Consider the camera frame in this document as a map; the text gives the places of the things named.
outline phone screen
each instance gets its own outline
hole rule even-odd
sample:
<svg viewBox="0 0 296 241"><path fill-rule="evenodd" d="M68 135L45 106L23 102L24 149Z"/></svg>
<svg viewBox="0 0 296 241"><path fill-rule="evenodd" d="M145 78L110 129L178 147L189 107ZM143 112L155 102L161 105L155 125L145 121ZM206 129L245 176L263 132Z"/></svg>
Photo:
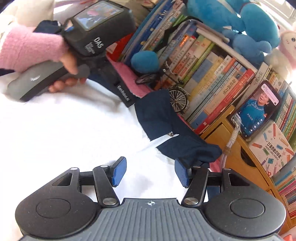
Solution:
<svg viewBox="0 0 296 241"><path fill-rule="evenodd" d="M74 19L86 30L89 31L107 19L123 12L123 9L105 1L100 1L84 11L77 14Z"/></svg>
<svg viewBox="0 0 296 241"><path fill-rule="evenodd" d="M242 121L241 135L248 139L268 121L281 101L276 90L267 82L262 82L252 95L231 115L239 115Z"/></svg>

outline man on phone screen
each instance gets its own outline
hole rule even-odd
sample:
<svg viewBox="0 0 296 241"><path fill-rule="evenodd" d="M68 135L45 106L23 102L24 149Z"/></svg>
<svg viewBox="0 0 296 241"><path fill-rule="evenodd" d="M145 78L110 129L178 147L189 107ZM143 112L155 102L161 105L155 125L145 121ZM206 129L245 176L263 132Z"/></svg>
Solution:
<svg viewBox="0 0 296 241"><path fill-rule="evenodd" d="M246 135L251 135L264 121L266 113L264 106L269 104L269 97L262 93L257 99L249 99L238 111L242 119L241 129Z"/></svg>

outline black circular joint cover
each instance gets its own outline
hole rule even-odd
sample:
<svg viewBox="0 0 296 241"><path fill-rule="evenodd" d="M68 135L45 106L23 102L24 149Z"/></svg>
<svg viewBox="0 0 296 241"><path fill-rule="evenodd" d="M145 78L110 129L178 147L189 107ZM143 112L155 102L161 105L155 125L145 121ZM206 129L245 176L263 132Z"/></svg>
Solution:
<svg viewBox="0 0 296 241"><path fill-rule="evenodd" d="M255 185L226 188L208 201L204 213L216 229L240 238L276 233L286 218L283 204Z"/></svg>
<svg viewBox="0 0 296 241"><path fill-rule="evenodd" d="M72 179L71 185L54 186L54 179L21 201L15 219L23 234L59 239L80 232L93 221L96 205L78 192L79 170L76 174L76 183Z"/></svg>

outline pink fuzzy sweater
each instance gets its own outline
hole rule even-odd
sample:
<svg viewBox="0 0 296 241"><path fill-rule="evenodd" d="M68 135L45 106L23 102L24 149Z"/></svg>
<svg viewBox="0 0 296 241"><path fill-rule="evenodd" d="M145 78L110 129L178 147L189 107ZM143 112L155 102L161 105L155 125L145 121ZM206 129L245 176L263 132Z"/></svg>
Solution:
<svg viewBox="0 0 296 241"><path fill-rule="evenodd" d="M22 72L46 60L58 61L67 52L68 46L61 36L32 31L32 28L14 25L5 37L0 35L3 43L0 68Z"/></svg>

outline miniature bicycle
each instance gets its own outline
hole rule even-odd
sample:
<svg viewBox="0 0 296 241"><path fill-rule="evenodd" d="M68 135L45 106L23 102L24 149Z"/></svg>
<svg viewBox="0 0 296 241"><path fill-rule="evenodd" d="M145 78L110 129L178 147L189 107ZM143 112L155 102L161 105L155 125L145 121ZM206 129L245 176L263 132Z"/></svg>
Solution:
<svg viewBox="0 0 296 241"><path fill-rule="evenodd" d="M139 77L138 79L136 79L135 82L137 85L150 84L157 80L161 81L161 77L163 75L166 75L175 83L175 85L168 88L170 93L170 103L174 111L183 113L183 111L187 108L189 104L189 100L187 98L187 95L189 95L189 93L185 91L182 87L178 86L178 85L183 85L184 82L178 78L177 74L174 74L171 71L167 62L165 62L165 67L161 68L157 73L145 74Z"/></svg>

